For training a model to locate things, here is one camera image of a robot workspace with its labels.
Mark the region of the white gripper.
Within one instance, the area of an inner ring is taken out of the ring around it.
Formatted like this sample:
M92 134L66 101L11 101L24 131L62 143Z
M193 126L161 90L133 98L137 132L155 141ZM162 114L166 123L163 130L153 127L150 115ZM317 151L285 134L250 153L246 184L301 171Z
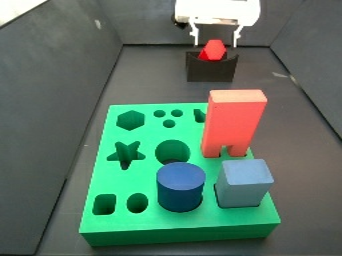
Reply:
M261 16L261 0L177 0L175 20L190 23L190 36L194 46L199 44L199 29L197 24L238 25L233 32L233 48L238 46L238 39L243 26L253 26Z

